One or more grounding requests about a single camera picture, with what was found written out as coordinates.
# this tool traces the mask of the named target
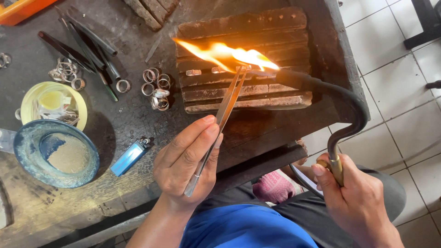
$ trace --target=orange container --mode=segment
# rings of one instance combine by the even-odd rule
[[[0,4],[0,24],[13,26],[31,15],[39,12],[56,0],[18,0],[5,8]]]

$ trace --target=brass torch handle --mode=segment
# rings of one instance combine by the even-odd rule
[[[343,183],[343,167],[341,166],[340,158],[337,156],[337,160],[330,160],[331,164],[328,164],[325,160],[319,160],[317,163],[327,169],[329,169],[334,175],[335,180],[340,186],[344,186]]]

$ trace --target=blue shirt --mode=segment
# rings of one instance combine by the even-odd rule
[[[305,230],[276,211],[256,205],[207,210],[188,222],[181,248],[316,248]]]

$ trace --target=blue bowl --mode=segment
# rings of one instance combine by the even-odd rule
[[[87,159],[81,170],[66,173],[52,166],[48,159],[67,141],[78,139]],[[67,154],[75,156],[75,150]],[[33,177],[58,188],[76,188],[89,183],[97,174],[100,158],[92,141],[77,128],[58,120],[34,120],[20,128],[14,138],[14,153],[22,167]]]

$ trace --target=gray pants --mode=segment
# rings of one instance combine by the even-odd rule
[[[376,170],[357,166],[361,171],[380,179],[384,185],[384,198],[389,220],[392,222],[403,211],[406,192],[403,186]],[[269,207],[253,194],[251,183],[231,189],[223,194],[203,201],[194,215],[215,208],[236,204],[253,204]],[[283,217],[302,227],[320,248],[352,247],[352,238],[343,231],[329,216],[325,202],[312,192],[305,192],[272,207]]]

